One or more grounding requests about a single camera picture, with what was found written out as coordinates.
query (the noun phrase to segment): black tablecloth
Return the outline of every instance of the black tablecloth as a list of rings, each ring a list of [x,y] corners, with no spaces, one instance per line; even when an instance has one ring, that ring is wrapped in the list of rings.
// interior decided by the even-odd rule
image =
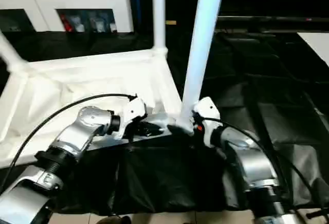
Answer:
[[[29,61],[152,47],[150,35],[8,34]],[[191,34],[167,31],[168,64],[182,95]],[[8,74],[4,65],[1,86]],[[269,150],[289,158],[329,202],[329,69],[297,34],[216,34],[202,96],[222,119],[255,132]],[[294,205],[314,207],[298,176],[280,161]],[[13,178],[25,166],[15,169]],[[240,193],[223,184],[225,163],[184,135],[86,153],[60,194],[63,213],[181,212],[245,209]]]

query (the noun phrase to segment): black backdrop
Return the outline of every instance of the black backdrop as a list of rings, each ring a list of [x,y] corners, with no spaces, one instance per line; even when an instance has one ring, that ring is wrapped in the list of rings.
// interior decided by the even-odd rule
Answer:
[[[151,35],[8,34],[29,60],[146,49]],[[167,28],[168,64],[182,95],[191,32]],[[321,199],[329,202],[329,71],[296,34],[228,34],[213,38],[202,88],[222,119],[255,132],[287,156]],[[7,73],[1,68],[2,86]],[[245,209],[222,183],[225,163],[200,140],[171,136],[88,152],[57,201],[63,213],[219,211]],[[280,163],[294,205],[314,207],[298,176]],[[18,166],[12,180],[24,166]]]
[[[327,0],[223,0],[218,28],[248,30],[329,30]],[[134,26],[138,32],[152,30],[152,0],[131,0]],[[166,19],[177,27],[192,30],[197,0],[166,0]]]

